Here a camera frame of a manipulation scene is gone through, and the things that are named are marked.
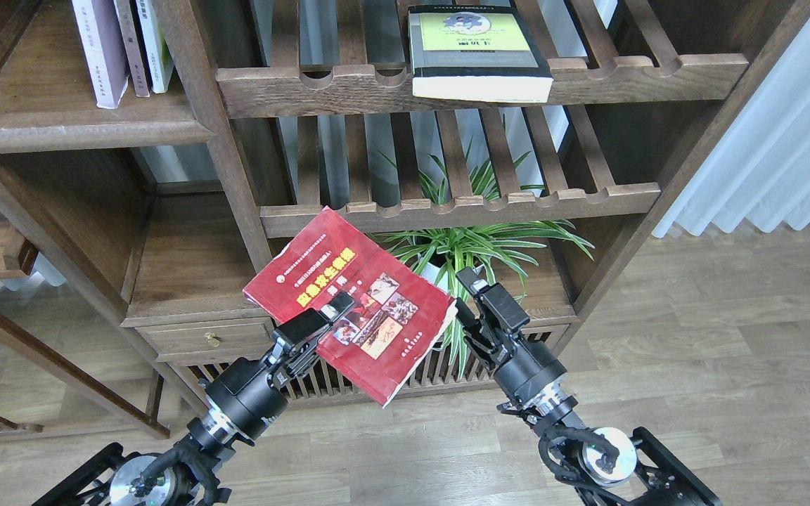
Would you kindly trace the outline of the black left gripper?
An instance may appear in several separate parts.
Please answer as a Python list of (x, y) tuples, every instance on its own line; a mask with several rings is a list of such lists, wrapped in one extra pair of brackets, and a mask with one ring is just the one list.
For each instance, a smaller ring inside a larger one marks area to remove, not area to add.
[(311, 370), (319, 340), (355, 303), (338, 292), (321, 310), (308, 309), (277, 327), (274, 347), (261, 359), (239, 358), (222, 372), (205, 389), (211, 408), (198, 420), (198, 443), (252, 445), (288, 406), (282, 387)]

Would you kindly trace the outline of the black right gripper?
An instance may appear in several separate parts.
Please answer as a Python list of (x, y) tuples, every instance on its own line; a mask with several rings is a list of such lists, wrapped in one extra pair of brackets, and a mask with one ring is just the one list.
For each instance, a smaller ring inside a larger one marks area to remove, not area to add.
[(567, 414), (569, 397), (560, 388), (565, 366), (543, 342), (528, 342), (521, 333), (529, 316), (501, 284), (489, 285), (473, 268), (456, 279), (472, 296), (481, 314), (456, 302), (456, 319), (476, 359), (491, 374), (508, 400), (504, 414)]

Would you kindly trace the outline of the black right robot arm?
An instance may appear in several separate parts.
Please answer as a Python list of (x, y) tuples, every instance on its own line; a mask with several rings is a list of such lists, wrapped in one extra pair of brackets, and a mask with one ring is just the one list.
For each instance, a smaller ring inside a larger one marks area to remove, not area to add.
[(573, 487), (585, 505), (720, 504), (648, 429), (627, 435), (582, 422), (575, 397), (560, 387), (565, 366), (542, 342), (523, 336), (529, 317), (507, 289), (470, 268), (457, 278), (480, 311), (456, 302), (470, 349), (508, 399), (498, 409), (521, 417), (538, 436), (540, 458), (557, 481)]

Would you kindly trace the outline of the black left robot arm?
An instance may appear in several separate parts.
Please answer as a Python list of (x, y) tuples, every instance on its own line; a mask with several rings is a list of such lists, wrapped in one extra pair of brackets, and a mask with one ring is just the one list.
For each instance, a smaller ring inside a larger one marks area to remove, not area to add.
[(206, 389), (209, 411), (162, 454), (122, 454), (112, 443), (37, 500), (39, 505), (212, 505), (227, 502), (216, 473), (233, 443), (253, 445), (287, 408), (282, 394), (317, 362), (319, 340), (354, 306), (341, 292), (278, 326), (259, 360), (237, 359)]

